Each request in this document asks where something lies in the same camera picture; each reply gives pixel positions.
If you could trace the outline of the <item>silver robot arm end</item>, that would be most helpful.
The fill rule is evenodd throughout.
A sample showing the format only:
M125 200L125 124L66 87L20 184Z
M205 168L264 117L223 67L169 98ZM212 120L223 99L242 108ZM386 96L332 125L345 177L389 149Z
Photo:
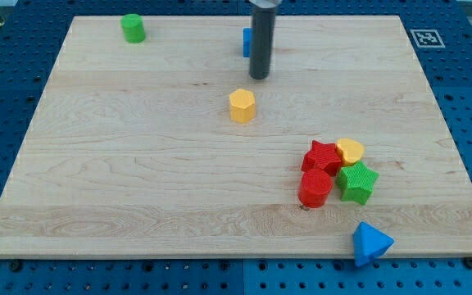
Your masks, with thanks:
M249 0L251 4L263 9L276 8L282 3L282 0Z

